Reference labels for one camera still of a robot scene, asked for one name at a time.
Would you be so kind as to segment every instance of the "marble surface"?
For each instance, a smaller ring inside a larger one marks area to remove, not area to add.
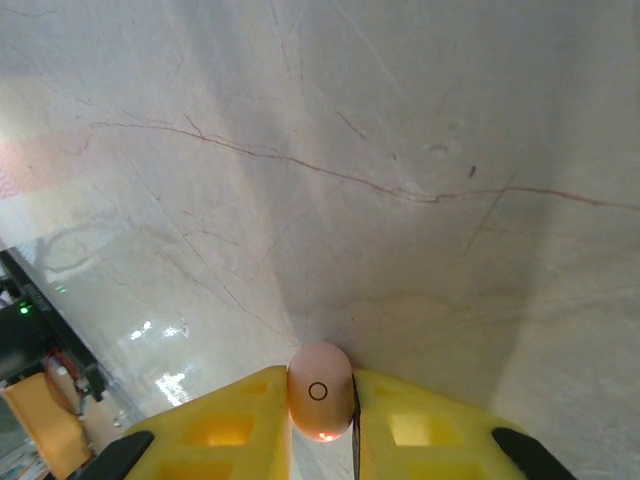
[[[0,243],[145,414],[324,339],[640,478],[638,10],[2,0]]]

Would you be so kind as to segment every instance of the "egg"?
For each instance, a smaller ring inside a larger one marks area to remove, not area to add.
[[[305,436],[318,442],[336,440],[353,418],[349,359],[330,343],[305,345],[289,364],[287,394],[291,418]]]

